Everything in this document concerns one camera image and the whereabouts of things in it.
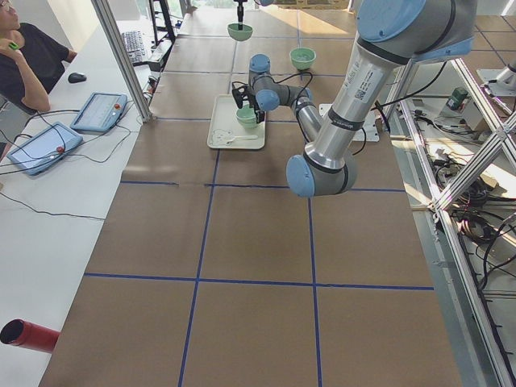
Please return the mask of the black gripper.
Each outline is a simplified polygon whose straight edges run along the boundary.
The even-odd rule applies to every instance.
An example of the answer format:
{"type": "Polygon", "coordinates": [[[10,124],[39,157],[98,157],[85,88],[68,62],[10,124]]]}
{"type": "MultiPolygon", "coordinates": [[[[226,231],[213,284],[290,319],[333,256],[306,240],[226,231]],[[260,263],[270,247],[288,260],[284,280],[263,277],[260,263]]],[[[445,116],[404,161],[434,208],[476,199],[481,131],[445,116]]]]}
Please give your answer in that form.
{"type": "Polygon", "coordinates": [[[247,96],[248,105],[253,109],[254,114],[256,116],[256,122],[262,123],[265,120],[265,111],[260,107],[257,96],[254,94],[249,94],[247,96]]]}
{"type": "Polygon", "coordinates": [[[243,16],[244,16],[244,3],[247,0],[235,0],[237,3],[237,20],[238,20],[238,30],[243,30],[243,16]]]}

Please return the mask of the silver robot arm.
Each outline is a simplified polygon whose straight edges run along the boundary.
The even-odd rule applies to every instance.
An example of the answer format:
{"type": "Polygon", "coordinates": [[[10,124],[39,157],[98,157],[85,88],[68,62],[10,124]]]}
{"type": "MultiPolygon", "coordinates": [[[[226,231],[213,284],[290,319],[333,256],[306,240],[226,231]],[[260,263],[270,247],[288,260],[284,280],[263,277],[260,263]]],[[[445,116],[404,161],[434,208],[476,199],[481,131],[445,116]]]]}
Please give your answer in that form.
{"type": "MultiPolygon", "coordinates": [[[[244,17],[244,6],[243,4],[247,2],[247,0],[234,0],[237,3],[237,18],[238,18],[238,29],[240,31],[243,30],[243,17],[244,17]]],[[[258,0],[256,4],[259,6],[269,6],[274,3],[274,0],[258,0]]]]}
{"type": "Polygon", "coordinates": [[[233,92],[234,99],[247,99],[258,119],[279,106],[296,116],[307,143],[287,163],[289,188],[306,198],[350,189],[356,164],[348,147],[391,73],[411,60],[440,62],[469,53],[476,9],[475,1],[363,1],[346,77],[325,115],[307,89],[274,81],[270,59],[254,55],[248,84],[233,92]]]}

